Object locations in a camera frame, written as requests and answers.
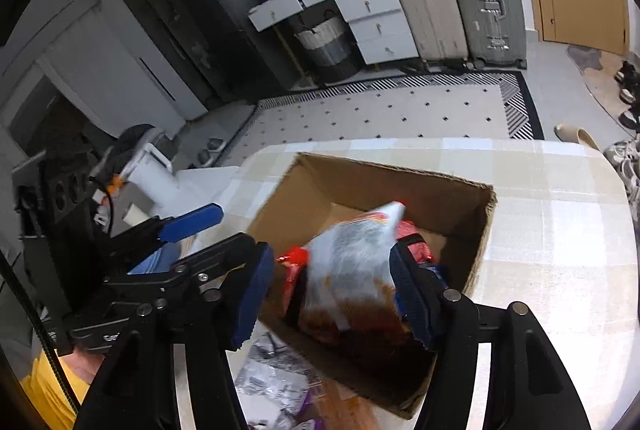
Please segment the person's hand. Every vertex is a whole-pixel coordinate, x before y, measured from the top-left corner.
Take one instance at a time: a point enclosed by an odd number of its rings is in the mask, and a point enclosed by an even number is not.
[[[96,372],[102,365],[104,356],[102,354],[91,354],[78,346],[74,347],[74,352],[62,356],[62,361],[71,371],[85,383],[91,384]]]

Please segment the blue gripper pad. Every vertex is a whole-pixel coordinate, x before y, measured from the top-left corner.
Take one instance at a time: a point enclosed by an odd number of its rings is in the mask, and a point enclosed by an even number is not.
[[[274,262],[273,250],[265,244],[264,251],[258,258],[258,264],[238,306],[236,330],[231,336],[231,349],[229,350],[239,349],[242,343],[251,337],[260,306],[273,277]]]
[[[396,286],[398,308],[406,316],[414,338],[420,341],[425,349],[431,349],[437,334],[432,326],[430,306],[415,283],[413,273],[402,258],[401,251],[402,249],[396,244],[389,253],[389,270]],[[411,261],[415,263],[411,253],[406,251],[411,257]],[[420,270],[419,272],[433,273],[431,270]]]
[[[170,220],[160,230],[158,238],[164,242],[178,242],[219,224],[224,216],[225,214],[220,206],[215,203],[207,204],[188,214]]]

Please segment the metal screw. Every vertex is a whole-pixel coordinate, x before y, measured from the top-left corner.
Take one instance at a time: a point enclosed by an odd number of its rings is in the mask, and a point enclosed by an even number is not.
[[[138,308],[136,309],[136,313],[138,314],[138,316],[147,316],[153,310],[154,309],[151,307],[151,304],[145,303],[138,306]]]
[[[514,302],[511,308],[516,314],[519,315],[525,315],[529,312],[529,308],[527,307],[527,305],[523,304],[522,302]]]
[[[442,296],[449,300],[449,302],[457,302],[462,298],[460,291],[458,291],[457,289],[445,289],[444,293],[442,293]]]
[[[205,302],[217,302],[222,297],[222,293],[220,292],[220,289],[212,288],[207,289],[202,294],[202,297],[204,298]]]

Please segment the suitcase handle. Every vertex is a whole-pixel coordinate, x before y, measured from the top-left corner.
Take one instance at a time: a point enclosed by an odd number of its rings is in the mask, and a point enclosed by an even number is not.
[[[504,5],[504,0],[497,0],[497,1],[498,1],[498,4],[500,4],[500,15],[498,15],[496,18],[498,20],[501,20],[507,17],[507,8]]]

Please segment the yellow shirt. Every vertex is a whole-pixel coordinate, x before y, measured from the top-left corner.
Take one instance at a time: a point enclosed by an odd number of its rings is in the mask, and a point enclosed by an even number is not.
[[[78,401],[82,403],[89,390],[89,385],[78,378],[62,360],[60,360],[60,364],[71,388],[78,397]],[[20,384],[51,430],[71,430],[73,428],[76,414],[71,410],[71,405],[66,400],[44,352],[40,352],[40,355],[33,362],[31,374],[24,378]]]

